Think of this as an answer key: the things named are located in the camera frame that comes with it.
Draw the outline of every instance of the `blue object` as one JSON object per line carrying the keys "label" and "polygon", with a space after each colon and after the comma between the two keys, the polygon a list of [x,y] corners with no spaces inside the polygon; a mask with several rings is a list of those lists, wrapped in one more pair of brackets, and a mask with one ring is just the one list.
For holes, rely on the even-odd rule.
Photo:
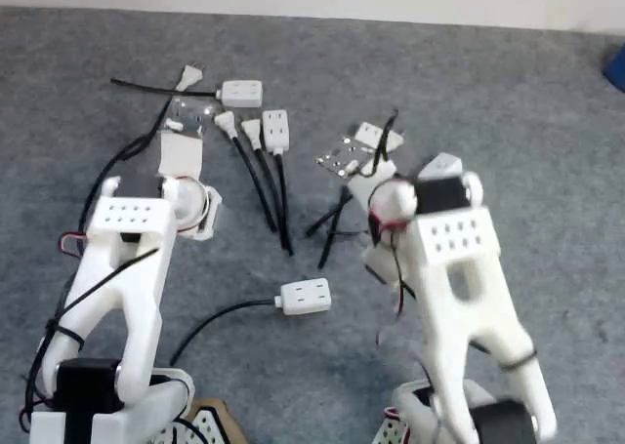
{"label": "blue object", "polygon": [[605,68],[604,75],[612,85],[625,93],[625,46]]}

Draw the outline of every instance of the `electrical outlet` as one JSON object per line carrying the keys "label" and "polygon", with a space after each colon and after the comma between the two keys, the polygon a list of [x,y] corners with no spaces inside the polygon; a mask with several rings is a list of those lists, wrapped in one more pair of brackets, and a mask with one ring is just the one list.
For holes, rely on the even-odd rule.
{"label": "electrical outlet", "polygon": [[280,287],[275,306],[286,315],[310,314],[328,310],[332,304],[330,287],[325,278],[296,281]]}
{"label": "electrical outlet", "polygon": [[289,121],[286,110],[263,112],[263,138],[269,153],[281,154],[289,149]]}
{"label": "electrical outlet", "polygon": [[453,154],[441,153],[421,170],[418,178],[425,181],[428,179],[451,178],[461,174],[462,160]]}
{"label": "electrical outlet", "polygon": [[226,107],[261,107],[263,83],[256,80],[225,81],[217,99]]}

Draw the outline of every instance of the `white robotic arm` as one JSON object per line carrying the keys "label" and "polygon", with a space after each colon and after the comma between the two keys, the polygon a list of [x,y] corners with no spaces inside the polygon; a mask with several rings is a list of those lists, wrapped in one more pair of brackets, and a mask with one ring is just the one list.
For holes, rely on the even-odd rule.
{"label": "white robotic arm", "polygon": [[[537,440],[552,438],[556,416],[533,342],[510,297],[478,176],[460,170],[410,182],[395,173],[392,162],[381,163],[374,176],[353,178],[350,189],[379,230],[380,242],[365,253],[365,262],[391,283],[398,281],[399,266],[416,294],[438,418],[456,441],[480,443],[464,387],[467,348],[474,341],[508,374],[514,395],[534,419]],[[454,294],[451,269],[465,277],[468,299]],[[424,408],[408,407],[417,400],[410,396],[396,393],[396,406],[417,424],[415,410]]]}

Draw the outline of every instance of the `robotic arm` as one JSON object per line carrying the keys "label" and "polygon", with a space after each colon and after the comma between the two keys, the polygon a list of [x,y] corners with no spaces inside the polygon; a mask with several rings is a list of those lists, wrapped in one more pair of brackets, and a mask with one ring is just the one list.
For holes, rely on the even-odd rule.
{"label": "robotic arm", "polygon": [[[497,234],[482,205],[479,177],[461,169],[447,174],[430,171],[427,178],[413,182],[398,178],[395,165],[386,161],[373,176],[350,182],[352,193],[369,214],[377,242],[365,253],[365,263],[391,284],[402,281],[398,269],[407,275],[405,281],[415,291],[426,331],[425,362],[432,381],[429,405],[418,398],[414,383],[396,390],[394,404],[414,430],[415,443],[438,440],[434,434],[439,433],[440,422],[445,430],[439,442],[489,444],[481,417],[470,409],[475,403],[470,405],[468,396],[475,386],[464,380],[468,345],[477,342],[509,376],[512,391],[524,407],[521,414],[531,417],[525,422],[534,433],[527,442],[534,442],[533,434],[538,441],[550,439],[556,433],[556,416],[533,342],[510,297]],[[464,276],[467,299],[454,294],[449,280],[452,269]],[[494,400],[481,390],[478,395]],[[520,412],[508,403],[502,402],[501,407],[508,407],[506,413]],[[488,414],[487,421],[495,417],[491,411]],[[501,417],[492,419],[501,423]]]}
{"label": "robotic arm", "polygon": [[[103,185],[65,302],[65,309],[71,308],[43,357],[45,394],[54,408],[32,414],[31,444],[147,442],[190,407],[191,377],[182,370],[153,369],[159,304],[177,235],[210,238],[221,197],[197,179],[201,133],[163,132],[161,145],[161,176],[110,178]],[[168,166],[189,174],[165,175]],[[77,340],[86,339],[113,309],[124,312],[128,330],[121,359],[77,358]]]}

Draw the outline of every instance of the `black wire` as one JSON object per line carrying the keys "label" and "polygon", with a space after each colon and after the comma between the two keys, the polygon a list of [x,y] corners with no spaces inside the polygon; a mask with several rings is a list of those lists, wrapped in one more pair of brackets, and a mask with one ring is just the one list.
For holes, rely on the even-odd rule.
{"label": "black wire", "polygon": [[263,153],[263,150],[261,148],[255,149],[254,155],[256,156],[256,160],[258,161],[259,166],[261,167],[261,171],[263,172],[263,176],[265,177],[267,186],[270,188],[271,199],[273,200],[273,209],[275,210],[275,219],[277,220],[277,228],[280,233],[280,243],[282,244],[282,249],[286,250],[282,224],[280,224],[280,222],[282,221],[282,207],[280,206],[280,197],[277,193],[277,187],[275,186],[273,174],[271,173],[269,164],[267,164],[267,160],[265,159],[265,154]]}
{"label": "black wire", "polygon": [[98,291],[107,282],[109,282],[110,280],[115,278],[117,275],[119,275],[124,270],[126,270],[126,269],[130,268],[131,266],[133,266],[135,263],[138,263],[138,262],[140,262],[140,261],[142,261],[142,260],[152,256],[157,251],[158,251],[157,248],[156,249],[152,249],[151,251],[148,251],[145,254],[142,254],[141,256],[138,256],[138,257],[135,257],[133,259],[130,259],[129,261],[126,261],[122,265],[118,266],[115,270],[113,270],[111,272],[111,274],[109,274],[108,276],[103,278],[101,281],[99,281],[92,288],[90,288],[85,293],[83,293],[81,296],[76,298],[76,300],[74,300],[72,303],[68,304],[66,307],[59,308],[59,305],[61,305],[61,300],[63,299],[63,297],[66,298],[67,293],[68,293],[68,290],[66,289],[66,286],[67,285],[71,286],[70,281],[73,280],[73,277],[75,276],[75,273],[70,276],[69,280],[67,280],[67,282],[65,283],[65,287],[63,287],[62,294],[61,294],[61,297],[60,297],[60,302],[58,303],[56,311],[55,311],[55,316],[46,324],[46,334],[45,334],[43,340],[41,341],[41,344],[39,344],[39,347],[37,348],[37,352],[35,353],[35,357],[32,360],[32,364],[30,365],[30,370],[28,371],[28,376],[27,376],[27,381],[26,381],[26,390],[24,392],[23,412],[28,417],[29,421],[30,421],[30,416],[32,415],[32,411],[33,411],[33,409],[35,407],[35,403],[36,403],[34,401],[34,395],[36,393],[35,389],[37,388],[37,385],[36,385],[36,383],[37,383],[37,375],[39,374],[39,370],[41,369],[41,365],[43,363],[43,357],[45,356],[46,352],[48,351],[48,348],[50,347],[50,343],[52,342],[52,339],[53,339],[54,335],[57,332],[57,330],[54,328],[54,326],[58,325],[59,322],[61,322],[61,319],[63,318],[63,316],[65,314],[67,314],[71,309],[75,308],[79,303],[82,303],[85,299],[87,299],[88,297],[93,295],[96,291]]}
{"label": "black wire", "polygon": [[275,166],[280,178],[280,196],[282,198],[282,234],[284,235],[284,242],[286,243],[286,250],[289,256],[293,256],[293,244],[291,243],[291,234],[289,233],[289,205],[287,201],[286,193],[286,175],[284,173],[284,162],[282,161],[282,155],[276,154],[274,156]]}
{"label": "black wire", "polygon": [[203,97],[203,98],[214,98],[216,96],[216,93],[214,91],[178,91],[178,90],[170,90],[168,88],[155,88],[153,86],[140,85],[138,83],[132,83],[130,81],[120,80],[117,78],[111,78],[110,82],[113,85],[123,86],[125,88],[132,88],[134,90],[143,91],[144,93],[156,93],[157,95],[188,96],[188,97]]}
{"label": "black wire", "polygon": [[[171,102],[171,98],[163,104],[160,112],[156,116],[156,120],[152,124],[149,132],[146,134],[137,137],[132,140],[130,143],[121,148],[102,168],[98,177],[94,181],[89,190],[89,194],[87,195],[87,199],[82,207],[82,212],[80,213],[80,219],[78,220],[78,232],[85,232],[85,225],[87,224],[87,217],[89,216],[89,211],[94,203],[96,195],[100,191],[100,187],[102,186],[106,176],[110,172],[110,170],[117,164],[119,161],[128,161],[129,159],[137,156],[139,153],[144,151],[154,140],[156,137],[156,133],[158,132],[158,128],[160,123],[163,121],[165,114],[167,113],[167,109],[169,108],[169,104]],[[81,240],[77,241],[78,252],[82,254],[84,252],[84,243]]]}
{"label": "black wire", "polygon": [[391,133],[391,128],[393,127],[397,116],[399,115],[399,111],[395,109],[393,115],[389,117],[386,125],[384,126],[384,130],[382,131],[382,135],[380,136],[380,140],[378,141],[378,146],[375,148],[375,154],[373,156],[373,165],[371,167],[371,172],[369,174],[363,174],[361,171],[358,173],[364,178],[370,178],[378,172],[378,165],[380,164],[380,158],[384,158],[385,161],[389,160],[389,156],[387,154],[387,142],[389,141],[389,134]]}
{"label": "black wire", "polygon": [[321,218],[319,218],[316,222],[311,224],[309,226],[309,228],[306,230],[306,237],[311,237],[313,234],[315,234],[317,232],[317,230],[321,227],[322,224],[327,222],[337,212],[342,211],[343,207],[345,207],[345,205],[347,205],[353,198],[354,198],[354,196],[350,194],[349,197],[347,197],[345,200],[343,200],[340,203],[338,203],[329,212],[327,212],[325,215],[323,215]]}
{"label": "black wire", "polygon": [[169,360],[169,365],[172,367],[175,366],[180,356],[185,351],[185,348],[188,346],[188,344],[191,343],[191,341],[197,336],[197,334],[199,334],[202,331],[204,327],[206,327],[208,324],[210,324],[214,320],[217,320],[223,315],[242,309],[244,307],[252,307],[254,305],[274,305],[274,303],[275,303],[274,299],[246,301],[244,303],[239,303],[239,304],[231,305],[229,307],[225,307],[215,312],[214,314],[210,315],[206,319],[199,322],[193,329],[191,329],[189,333],[185,335],[183,340],[180,342],[180,344],[176,348],[176,351],[174,351],[174,354],[172,354],[172,357]]}
{"label": "black wire", "polygon": [[197,436],[197,438],[202,442],[202,444],[208,444],[208,440],[204,437],[204,434],[202,434],[202,432],[197,428],[197,426],[195,426],[195,424],[188,422],[187,420],[182,419],[180,417],[175,418],[174,423],[181,424],[186,429],[191,431],[193,434]]}
{"label": "black wire", "polygon": [[273,222],[273,217],[271,216],[270,204],[267,202],[267,198],[265,197],[265,193],[263,192],[263,187],[261,186],[261,181],[258,179],[258,175],[256,174],[254,167],[252,166],[250,158],[247,156],[247,153],[245,153],[245,149],[243,149],[243,145],[237,137],[234,137],[232,139],[232,142],[234,143],[234,146],[236,146],[238,153],[241,155],[241,158],[245,163],[245,167],[249,171],[250,177],[254,182],[254,186],[256,187],[256,191],[258,193],[258,198],[261,200],[261,205],[263,206],[263,211],[265,212],[265,220],[267,220],[267,226],[270,228],[271,232],[276,232],[277,228],[275,227],[275,222]]}
{"label": "black wire", "polygon": [[332,222],[330,223],[330,230],[325,238],[325,244],[323,245],[323,251],[321,252],[321,258],[319,259],[319,263],[317,264],[318,269],[322,269],[325,266],[325,263],[328,260],[328,256],[330,255],[330,250],[332,249],[332,243],[334,242],[334,236],[337,233],[337,226],[339,225],[339,219],[341,218],[341,213],[343,213],[343,208],[345,207],[345,202],[348,200],[350,196],[350,190],[346,185],[341,187],[341,197],[339,200],[338,207],[340,208],[332,217]]}

